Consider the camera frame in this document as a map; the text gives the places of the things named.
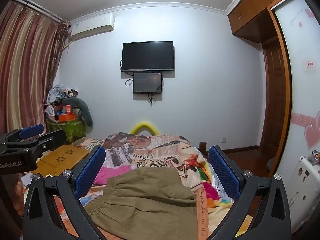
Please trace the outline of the wooden lap desk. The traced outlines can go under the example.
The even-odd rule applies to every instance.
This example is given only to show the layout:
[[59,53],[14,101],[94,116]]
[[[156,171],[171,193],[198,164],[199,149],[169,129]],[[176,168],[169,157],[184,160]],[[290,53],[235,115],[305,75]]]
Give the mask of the wooden lap desk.
[[59,176],[64,170],[71,170],[88,153],[89,150],[83,148],[62,145],[37,161],[37,169],[32,173],[39,173],[43,177]]

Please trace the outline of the small black wall monitor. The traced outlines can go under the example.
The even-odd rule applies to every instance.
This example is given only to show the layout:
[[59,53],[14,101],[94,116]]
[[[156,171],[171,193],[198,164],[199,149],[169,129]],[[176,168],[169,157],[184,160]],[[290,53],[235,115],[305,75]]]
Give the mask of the small black wall monitor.
[[163,75],[161,72],[136,72],[133,74],[134,94],[161,94]]

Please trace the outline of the wooden wardrobe cabinet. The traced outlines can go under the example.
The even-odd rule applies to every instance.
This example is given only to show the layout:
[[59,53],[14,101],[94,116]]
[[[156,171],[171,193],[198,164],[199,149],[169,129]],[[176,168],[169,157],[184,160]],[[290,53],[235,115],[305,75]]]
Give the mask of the wooden wardrobe cabinet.
[[232,34],[261,43],[276,36],[267,7],[276,0],[241,0],[228,15]]

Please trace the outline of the white air conditioner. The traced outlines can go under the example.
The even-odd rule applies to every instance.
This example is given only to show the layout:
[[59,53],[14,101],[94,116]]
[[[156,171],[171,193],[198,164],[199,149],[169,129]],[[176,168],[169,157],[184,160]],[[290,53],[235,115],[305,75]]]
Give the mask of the white air conditioner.
[[73,25],[71,32],[72,41],[98,35],[114,30],[114,14],[104,14],[88,18]]

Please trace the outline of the olive green pants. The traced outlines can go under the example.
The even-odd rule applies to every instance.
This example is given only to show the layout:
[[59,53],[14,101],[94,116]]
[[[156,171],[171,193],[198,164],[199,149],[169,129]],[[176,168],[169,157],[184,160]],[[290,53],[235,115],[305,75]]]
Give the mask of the olive green pants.
[[85,210],[97,227],[122,239],[197,239],[196,196],[174,168],[108,178]]

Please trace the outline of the green storage basket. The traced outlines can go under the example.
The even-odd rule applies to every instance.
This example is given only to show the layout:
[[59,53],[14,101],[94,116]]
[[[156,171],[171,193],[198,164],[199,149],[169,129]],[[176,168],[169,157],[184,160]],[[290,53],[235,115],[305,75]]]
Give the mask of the green storage basket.
[[65,122],[46,120],[46,123],[49,132],[61,129],[66,133],[66,144],[71,144],[86,136],[85,125],[83,121],[78,118]]

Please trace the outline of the white plastic stool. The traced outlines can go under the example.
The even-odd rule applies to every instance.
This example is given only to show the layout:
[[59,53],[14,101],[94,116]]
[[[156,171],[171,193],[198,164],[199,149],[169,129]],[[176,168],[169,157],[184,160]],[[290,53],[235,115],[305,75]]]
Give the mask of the white plastic stool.
[[291,232],[296,232],[313,214],[319,203],[319,152],[302,156],[286,187]]

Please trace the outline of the orange box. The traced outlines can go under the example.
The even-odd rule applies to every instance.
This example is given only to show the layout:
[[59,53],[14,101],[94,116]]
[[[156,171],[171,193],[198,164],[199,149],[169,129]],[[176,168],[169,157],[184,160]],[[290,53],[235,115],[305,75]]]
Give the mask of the orange box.
[[76,114],[61,114],[59,115],[59,122],[67,122],[76,119]]

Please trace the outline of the wooden door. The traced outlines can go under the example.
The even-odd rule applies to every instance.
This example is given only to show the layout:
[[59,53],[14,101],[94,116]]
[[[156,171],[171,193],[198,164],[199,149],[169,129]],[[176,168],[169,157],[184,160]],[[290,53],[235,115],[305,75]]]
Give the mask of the wooden door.
[[263,43],[266,70],[266,113],[260,144],[261,153],[267,159],[276,156],[284,123],[285,69],[278,38]]

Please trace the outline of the wall mounted black television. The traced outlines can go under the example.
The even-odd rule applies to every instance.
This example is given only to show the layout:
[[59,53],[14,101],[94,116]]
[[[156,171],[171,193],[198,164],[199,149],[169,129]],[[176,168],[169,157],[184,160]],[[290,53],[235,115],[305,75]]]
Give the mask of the wall mounted black television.
[[173,71],[175,51],[173,41],[124,43],[121,57],[122,72]]

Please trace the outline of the striped red curtain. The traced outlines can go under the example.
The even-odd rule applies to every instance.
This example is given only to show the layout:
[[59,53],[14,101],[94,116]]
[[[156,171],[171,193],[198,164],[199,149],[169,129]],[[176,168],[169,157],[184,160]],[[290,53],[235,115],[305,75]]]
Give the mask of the striped red curtain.
[[69,22],[18,2],[1,13],[1,133],[44,124],[44,105],[60,63]]

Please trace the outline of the pink folded garment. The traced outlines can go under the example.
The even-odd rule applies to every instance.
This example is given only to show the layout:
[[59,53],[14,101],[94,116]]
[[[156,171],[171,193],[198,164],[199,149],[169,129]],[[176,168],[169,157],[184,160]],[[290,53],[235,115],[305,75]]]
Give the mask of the pink folded garment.
[[108,178],[113,178],[131,171],[131,166],[119,166],[117,168],[101,167],[93,183],[95,185],[106,185]]

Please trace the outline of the printed newspaper pattern blanket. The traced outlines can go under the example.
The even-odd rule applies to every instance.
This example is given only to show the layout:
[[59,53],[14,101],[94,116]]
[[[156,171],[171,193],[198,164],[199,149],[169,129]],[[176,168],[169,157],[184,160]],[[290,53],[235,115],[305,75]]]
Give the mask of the printed newspaper pattern blanket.
[[107,239],[207,239],[234,199],[207,158],[181,136],[117,133],[82,138],[67,155],[104,149],[80,199]]

